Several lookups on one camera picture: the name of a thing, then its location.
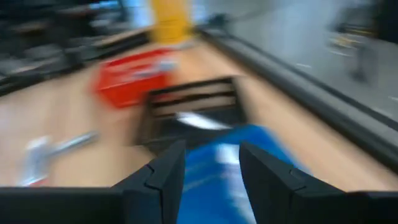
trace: wooden surface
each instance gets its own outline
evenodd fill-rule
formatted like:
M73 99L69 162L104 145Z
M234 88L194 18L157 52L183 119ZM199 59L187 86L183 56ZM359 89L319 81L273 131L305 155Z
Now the wooden surface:
M148 50L153 46L127 54ZM238 75L255 124L272 130L315 176L343 190L398 190L398 178L268 83L205 43L174 53L174 83ZM60 142L98 130L98 142L50 163L51 186L111 186L150 161L140 146L127 146L141 108L114 110L90 91L98 65L0 98L0 185L15 185L26 144L48 135Z

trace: yellow container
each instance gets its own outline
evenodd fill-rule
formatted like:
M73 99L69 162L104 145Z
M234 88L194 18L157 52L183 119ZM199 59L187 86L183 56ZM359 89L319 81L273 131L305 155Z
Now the yellow container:
M151 0L155 26L152 38L162 45L177 46L192 38L188 0Z

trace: metal tool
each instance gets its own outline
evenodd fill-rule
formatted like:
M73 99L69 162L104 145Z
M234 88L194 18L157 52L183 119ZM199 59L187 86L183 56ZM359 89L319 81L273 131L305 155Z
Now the metal tool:
M65 152L85 146L98 138L96 131L90 131L58 146L49 146L47 136L35 139L28 143L27 157L24 162L20 186L37 186L48 177L49 159Z
M192 112L178 112L176 113L177 120L181 123L207 130L224 130L231 129L231 126L207 118L197 113Z

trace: black plastic tray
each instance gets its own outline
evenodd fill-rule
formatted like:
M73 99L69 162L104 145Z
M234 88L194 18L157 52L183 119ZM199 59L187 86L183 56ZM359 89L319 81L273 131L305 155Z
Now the black plastic tray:
M183 124L176 119L177 112L194 112L232 128L247 124L237 79L219 78L149 92L133 144L144 145L158 155L176 140L186 140L187 149L193 149L230 131Z

